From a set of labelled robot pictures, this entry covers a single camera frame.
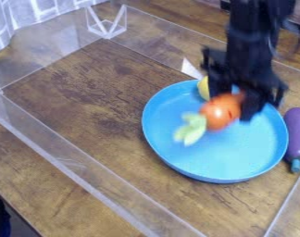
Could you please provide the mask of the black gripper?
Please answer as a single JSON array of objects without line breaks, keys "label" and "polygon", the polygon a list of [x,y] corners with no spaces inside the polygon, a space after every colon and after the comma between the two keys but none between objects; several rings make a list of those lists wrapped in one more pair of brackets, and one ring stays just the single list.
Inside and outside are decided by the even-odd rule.
[{"label": "black gripper", "polygon": [[205,46],[201,68],[209,77],[209,96],[232,92],[237,85],[244,91],[241,121],[251,121],[267,103],[280,106],[287,83],[273,71],[272,40],[260,32],[227,32],[225,50]]}]

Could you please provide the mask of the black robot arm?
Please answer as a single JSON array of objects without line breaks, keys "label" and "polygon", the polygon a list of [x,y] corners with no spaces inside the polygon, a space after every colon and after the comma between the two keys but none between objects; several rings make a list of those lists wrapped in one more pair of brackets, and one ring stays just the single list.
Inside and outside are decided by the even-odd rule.
[{"label": "black robot arm", "polygon": [[244,91],[241,120],[249,121],[271,104],[279,106],[288,84],[273,71],[280,29],[291,27],[288,16],[296,0],[231,0],[227,49],[203,48],[201,68],[209,76],[209,95],[239,86]]}]

